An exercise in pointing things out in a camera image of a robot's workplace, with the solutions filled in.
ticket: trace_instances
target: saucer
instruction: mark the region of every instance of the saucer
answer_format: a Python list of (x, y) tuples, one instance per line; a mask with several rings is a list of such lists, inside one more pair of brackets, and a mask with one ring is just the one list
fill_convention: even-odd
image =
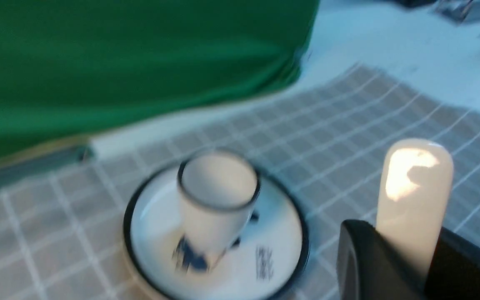
[(210, 273), (183, 272), (172, 255), (183, 236), (178, 169), (154, 173), (125, 211), (127, 262), (145, 291), (166, 300), (270, 300), (288, 292), (307, 264), (309, 241), (303, 215), (282, 184), (261, 175), (258, 220)]

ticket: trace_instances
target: black plate rim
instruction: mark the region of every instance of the black plate rim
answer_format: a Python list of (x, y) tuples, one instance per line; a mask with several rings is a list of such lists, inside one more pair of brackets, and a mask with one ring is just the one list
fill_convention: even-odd
[[(142, 194), (143, 190), (147, 187), (147, 185), (153, 181), (156, 177), (158, 177), (160, 174), (166, 172), (169, 169), (177, 168), (179, 167), (179, 163), (173, 163), (170, 165), (167, 165), (166, 167), (162, 167), (162, 169), (159, 169), (158, 171), (154, 172), (152, 175), (150, 175), (147, 179), (145, 179), (140, 186), (137, 188), (135, 193), (131, 196), (131, 199), (129, 203), (127, 204), (127, 209), (125, 210), (124, 217), (123, 217), (123, 223), (122, 223), (122, 230), (123, 230), (123, 239), (124, 239), (124, 244), (125, 244), (125, 249), (128, 254), (128, 258), (130, 259), (130, 263), (133, 265), (133, 268), (145, 281), (149, 287), (154, 289), (156, 292), (164, 296), (165, 298), (169, 300), (188, 300), (188, 299), (183, 299), (180, 297), (173, 296), (166, 290), (162, 289), (159, 285), (154, 283), (154, 281), (149, 278), (142, 266), (139, 264), (138, 259), (136, 257), (135, 251), (133, 250), (132, 243), (131, 243), (131, 222), (132, 222), (132, 217), (133, 214), (135, 213), (135, 207), (138, 199), (140, 198), (140, 195)], [(297, 265), (295, 266), (294, 271), (288, 278), (288, 280), (280, 287), (274, 294), (271, 294), (270, 296), (263, 298), (261, 300), (276, 300), (278, 298), (281, 298), (283, 295), (287, 294), (288, 292), (291, 291), (294, 283), (297, 282), (297, 280), (301, 277), (303, 272), (305, 271), (305, 268), (307, 266), (308, 258), (310, 255), (310, 241), (309, 241), (309, 231), (308, 231), (308, 226), (305, 221), (305, 215), (303, 214), (303, 211), (299, 207), (299, 204), (297, 203), (297, 199), (291, 195), (291, 193), (288, 191), (288, 189), (285, 188), (285, 186), (278, 181), (274, 176), (269, 175), (269, 173), (265, 172), (262, 168), (254, 166), (254, 169), (259, 172), (259, 174), (267, 179), (269, 179), (273, 184), (275, 184), (291, 201), (292, 205), (295, 208), (295, 211), (297, 212), (297, 216), (299, 217), (299, 222), (301, 224), (301, 233), (302, 233), (302, 245), (301, 245), (301, 253), (299, 254), (299, 260), (297, 260)]]

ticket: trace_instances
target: checkered tablecloth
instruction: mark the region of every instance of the checkered tablecloth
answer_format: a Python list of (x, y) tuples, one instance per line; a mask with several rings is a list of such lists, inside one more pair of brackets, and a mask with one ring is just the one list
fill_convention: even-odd
[(0, 190), (0, 300), (147, 299), (122, 259), (125, 206), (154, 170), (215, 147), (267, 169), (305, 211), (312, 256), (288, 297), (338, 299), (339, 223), (375, 222), (385, 152), (410, 137), (452, 153), (444, 226), (480, 246), (480, 114), (356, 66), (324, 86), (162, 143)]

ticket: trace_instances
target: green cloth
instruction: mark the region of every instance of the green cloth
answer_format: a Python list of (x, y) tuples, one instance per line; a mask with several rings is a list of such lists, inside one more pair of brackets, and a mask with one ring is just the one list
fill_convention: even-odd
[(318, 0), (0, 0), (0, 158), (282, 89), (299, 76), (317, 7)]

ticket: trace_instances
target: white cup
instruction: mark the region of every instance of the white cup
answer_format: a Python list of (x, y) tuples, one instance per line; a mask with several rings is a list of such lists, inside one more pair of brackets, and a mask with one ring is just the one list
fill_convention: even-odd
[(225, 253), (250, 220), (260, 190), (253, 167), (216, 150), (181, 164), (177, 173), (185, 239), (200, 255)]

